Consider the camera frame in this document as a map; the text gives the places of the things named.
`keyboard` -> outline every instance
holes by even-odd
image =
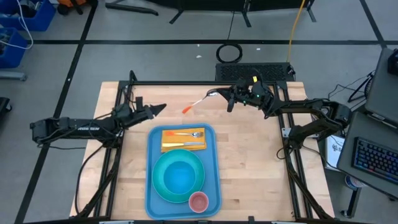
[[[294,81],[293,75],[287,73],[289,63],[218,63],[216,65],[216,81],[247,80],[252,82],[257,75],[254,68],[261,74],[262,81]]]
[[[398,151],[387,146],[356,137],[352,166],[398,184]]]

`yellow napkin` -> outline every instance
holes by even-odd
[[[203,137],[194,138],[189,135],[169,135],[168,132],[172,133],[194,133],[194,132],[203,132]],[[202,142],[203,145],[199,146],[177,146],[177,147],[163,147],[162,152],[169,152],[173,149],[186,149],[189,151],[206,149],[206,141],[205,141],[205,128],[187,128],[187,129],[174,129],[174,130],[163,130],[162,131],[162,144],[163,143],[185,143],[185,142]]]

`pink cup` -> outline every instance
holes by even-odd
[[[209,206],[209,198],[203,192],[195,192],[189,197],[189,207],[196,213],[204,212]]]

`wooden table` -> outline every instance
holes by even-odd
[[[235,104],[233,112],[227,113],[227,102],[222,96],[208,98],[187,114],[181,113],[184,107],[203,98],[211,88],[216,86],[134,87],[134,96],[143,96],[145,105],[167,103],[167,107],[155,119],[125,132],[112,219],[150,219],[144,208],[148,132],[159,125],[208,123],[216,131],[222,196],[221,210],[208,219],[238,221],[254,216],[258,221],[294,220],[285,162],[275,155],[282,147],[278,118],[264,120],[261,111],[242,104]],[[117,89],[118,82],[102,84],[96,117],[112,110]],[[306,98],[303,83],[288,83],[288,90],[291,100]],[[295,124],[304,125],[311,122],[311,117],[309,114],[294,114],[294,121]],[[304,145],[318,150],[314,139],[307,139]],[[85,159],[99,146],[98,141],[88,141]],[[103,149],[95,155],[81,175],[78,194],[80,209],[98,188],[104,152]],[[301,154],[309,191],[325,211],[334,217],[319,155],[304,149]],[[298,188],[297,192],[301,216],[305,217],[302,194]],[[107,199],[108,192],[103,197],[104,205]],[[101,214],[105,214],[105,206],[101,207]]]

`utensil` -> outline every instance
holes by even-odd
[[[186,108],[184,108],[184,110],[182,110],[182,113],[183,114],[187,113],[188,110],[190,110],[193,106],[197,105],[198,103],[202,102],[204,99],[206,99],[207,96],[216,96],[216,95],[218,95],[217,89],[211,89],[211,90],[207,91],[205,97],[196,101],[194,104],[191,104],[190,106],[187,106]]]
[[[195,192],[189,197],[189,207],[196,213],[202,213],[209,207],[209,198],[203,192]]]
[[[205,168],[199,157],[191,151],[174,149],[163,154],[152,171],[152,184],[156,192],[172,203],[187,202],[200,191],[205,182]]]
[[[199,132],[194,132],[194,133],[175,133],[172,131],[167,131],[166,135],[168,136],[173,136],[173,135],[191,135],[194,138],[200,138],[203,137],[205,135],[205,133],[199,131]]]
[[[203,142],[162,143],[162,147],[201,146]]]

